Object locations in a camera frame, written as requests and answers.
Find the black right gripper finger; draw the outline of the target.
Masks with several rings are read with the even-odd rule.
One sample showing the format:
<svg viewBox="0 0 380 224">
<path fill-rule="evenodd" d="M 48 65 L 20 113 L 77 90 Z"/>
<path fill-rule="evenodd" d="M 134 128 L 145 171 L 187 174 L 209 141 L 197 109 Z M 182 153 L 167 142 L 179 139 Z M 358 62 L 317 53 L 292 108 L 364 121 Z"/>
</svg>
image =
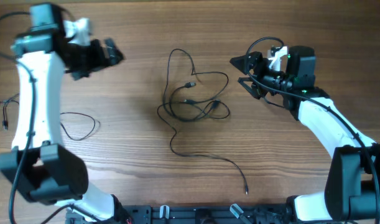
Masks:
<svg viewBox="0 0 380 224">
<path fill-rule="evenodd" d="M 250 77 L 238 78 L 238 83 L 255 99 L 260 100 L 266 96 L 266 92 L 256 85 Z"/>
<path fill-rule="evenodd" d="M 251 52 L 247 55 L 233 57 L 229 62 L 244 75 L 248 75 L 251 71 L 257 72 L 264 66 L 261 52 Z"/>
</svg>

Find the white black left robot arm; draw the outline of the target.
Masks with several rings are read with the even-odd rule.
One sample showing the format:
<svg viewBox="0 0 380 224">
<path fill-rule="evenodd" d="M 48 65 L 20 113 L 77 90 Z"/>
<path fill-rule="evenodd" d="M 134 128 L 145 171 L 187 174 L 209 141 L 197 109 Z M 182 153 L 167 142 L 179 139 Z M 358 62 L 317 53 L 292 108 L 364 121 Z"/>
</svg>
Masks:
<svg viewBox="0 0 380 224">
<path fill-rule="evenodd" d="M 19 117 L 11 151 L 0 154 L 0 172 L 11 195 L 29 203 L 69 209 L 89 223 L 129 223 L 119 200 L 94 186 L 82 159 L 65 148 L 60 130 L 62 77 L 73 79 L 124 59 L 111 39 L 91 39 L 87 18 L 66 21 L 65 9 L 34 4 L 30 29 L 17 35 L 10 60 L 19 72 Z"/>
</svg>

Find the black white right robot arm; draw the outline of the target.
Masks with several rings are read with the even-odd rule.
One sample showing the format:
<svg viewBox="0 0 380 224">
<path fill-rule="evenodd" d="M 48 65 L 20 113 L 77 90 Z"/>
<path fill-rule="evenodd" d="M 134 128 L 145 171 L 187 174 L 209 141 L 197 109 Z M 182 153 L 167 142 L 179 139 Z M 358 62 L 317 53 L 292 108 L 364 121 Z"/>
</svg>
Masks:
<svg viewBox="0 0 380 224">
<path fill-rule="evenodd" d="M 292 222 L 380 219 L 380 144 L 357 130 L 330 96 L 315 86 L 311 47 L 272 48 L 233 57 L 245 76 L 239 83 L 254 98 L 283 97 L 283 107 L 308 127 L 331 157 L 322 192 L 289 197 Z"/>
</svg>

